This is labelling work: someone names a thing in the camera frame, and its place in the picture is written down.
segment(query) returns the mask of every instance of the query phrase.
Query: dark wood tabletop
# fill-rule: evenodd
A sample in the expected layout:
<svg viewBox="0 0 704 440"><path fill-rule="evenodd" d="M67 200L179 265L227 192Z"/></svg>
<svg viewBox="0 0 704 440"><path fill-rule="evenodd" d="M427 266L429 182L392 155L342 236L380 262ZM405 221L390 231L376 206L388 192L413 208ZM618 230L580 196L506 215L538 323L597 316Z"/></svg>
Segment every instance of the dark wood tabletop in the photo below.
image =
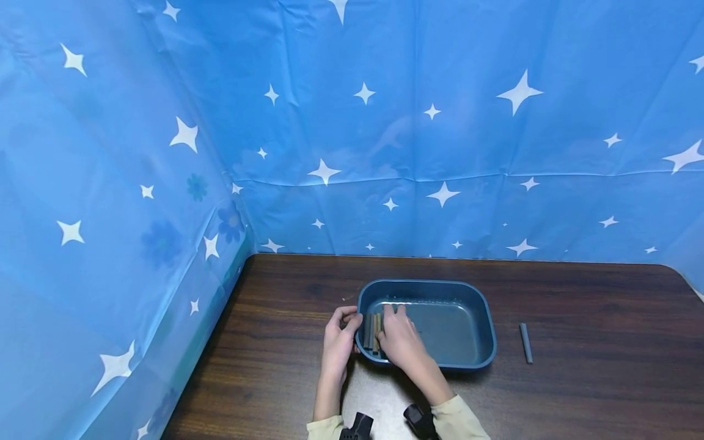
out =
<svg viewBox="0 0 704 440"><path fill-rule="evenodd" d="M669 268L270 254L245 265L163 438L304 439L323 327L379 278L485 295L496 358L450 381L492 439L704 439L704 303ZM343 416L373 417L374 440L410 440L403 410L421 400L399 371L359 359Z"/></svg>

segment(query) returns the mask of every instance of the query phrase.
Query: blue curtain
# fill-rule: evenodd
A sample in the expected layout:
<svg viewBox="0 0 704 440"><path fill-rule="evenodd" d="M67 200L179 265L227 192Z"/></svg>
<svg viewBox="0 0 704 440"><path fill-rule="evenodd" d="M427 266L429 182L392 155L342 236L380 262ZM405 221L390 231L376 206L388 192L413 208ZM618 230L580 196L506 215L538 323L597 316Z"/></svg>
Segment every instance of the blue curtain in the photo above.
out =
<svg viewBox="0 0 704 440"><path fill-rule="evenodd" d="M697 0L6 0L0 426L158 438L253 252L704 288Z"/></svg>

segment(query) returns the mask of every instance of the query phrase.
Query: tray rim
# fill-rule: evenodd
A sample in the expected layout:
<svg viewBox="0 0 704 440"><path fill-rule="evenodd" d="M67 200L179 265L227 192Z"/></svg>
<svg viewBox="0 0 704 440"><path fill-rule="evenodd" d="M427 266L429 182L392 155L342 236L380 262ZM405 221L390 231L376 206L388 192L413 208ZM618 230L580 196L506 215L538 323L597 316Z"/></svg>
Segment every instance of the tray rim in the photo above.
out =
<svg viewBox="0 0 704 440"><path fill-rule="evenodd" d="M368 282L362 290L360 290L358 298L357 298L357 311L359 311L360 306L362 305L362 296L364 292L367 290L368 287L372 286L373 284L376 284L378 282L421 282L421 283L434 283L434 284L461 284L466 287L469 287L471 290L473 290L479 297L482 299L484 302L484 307L486 309L486 316L489 318L489 328L491 330L491 340L494 343L494 346L491 350L491 353L489 354L489 357L482 363L478 364L448 364L448 363L438 363L438 366L440 368L446 369L446 370L465 370L465 371L470 371L470 370L480 370L487 365L489 365L494 358L496 357L496 330L494 329L494 319L491 317L491 310L489 309L489 302L486 300L486 297L484 294L476 287L472 286L471 284L464 282L464 281L451 281L448 279L413 279L413 278L379 278L375 279L374 281ZM355 342L357 343L357 347L359 347L360 353L364 355L368 360L371 360L373 363L377 365L393 365L389 360L387 359L377 359L372 357L367 351L362 347L362 341L360 340L360 330L358 329L357 332L355 332Z"/></svg>

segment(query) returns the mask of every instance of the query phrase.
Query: beige sleeve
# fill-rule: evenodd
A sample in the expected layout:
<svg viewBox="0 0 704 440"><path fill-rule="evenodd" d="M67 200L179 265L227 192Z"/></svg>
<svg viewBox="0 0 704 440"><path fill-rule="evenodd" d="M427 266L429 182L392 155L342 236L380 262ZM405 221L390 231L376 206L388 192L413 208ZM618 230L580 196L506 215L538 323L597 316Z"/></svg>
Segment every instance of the beige sleeve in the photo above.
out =
<svg viewBox="0 0 704 440"><path fill-rule="evenodd" d="M344 428L342 423L341 415L308 423L306 425L308 440L340 440L340 434Z"/></svg>
<svg viewBox="0 0 704 440"><path fill-rule="evenodd" d="M461 397L455 396L431 410L441 440L489 440L479 419Z"/></svg>

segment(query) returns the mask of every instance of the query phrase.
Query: forearm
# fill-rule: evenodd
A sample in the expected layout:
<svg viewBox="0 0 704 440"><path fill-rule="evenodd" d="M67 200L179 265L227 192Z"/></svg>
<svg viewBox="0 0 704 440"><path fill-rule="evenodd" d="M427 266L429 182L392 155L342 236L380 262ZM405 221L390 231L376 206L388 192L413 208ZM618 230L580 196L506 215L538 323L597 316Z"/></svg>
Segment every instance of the forearm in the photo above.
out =
<svg viewBox="0 0 704 440"><path fill-rule="evenodd" d="M445 403L455 396L440 367L430 356L425 356L406 370L406 375L423 393L431 406Z"/></svg>
<svg viewBox="0 0 704 440"><path fill-rule="evenodd" d="M318 389L315 392L313 422L340 415L341 389L339 380L320 375Z"/></svg>

